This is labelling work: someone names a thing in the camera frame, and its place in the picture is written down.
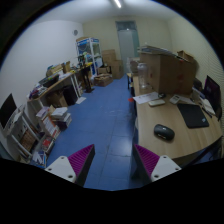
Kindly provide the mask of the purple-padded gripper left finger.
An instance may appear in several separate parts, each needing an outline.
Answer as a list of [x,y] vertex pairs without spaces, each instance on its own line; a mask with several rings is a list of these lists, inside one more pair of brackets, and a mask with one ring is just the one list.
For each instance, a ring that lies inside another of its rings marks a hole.
[[68,157],[60,156],[46,171],[83,187],[94,156],[95,146],[91,144]]

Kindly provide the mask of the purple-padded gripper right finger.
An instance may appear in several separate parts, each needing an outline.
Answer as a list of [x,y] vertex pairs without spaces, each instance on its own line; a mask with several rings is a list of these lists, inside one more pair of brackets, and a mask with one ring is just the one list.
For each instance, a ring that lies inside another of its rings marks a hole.
[[134,144],[132,154],[135,161],[133,178],[140,178],[144,184],[157,181],[181,168],[167,155],[158,156],[152,151]]

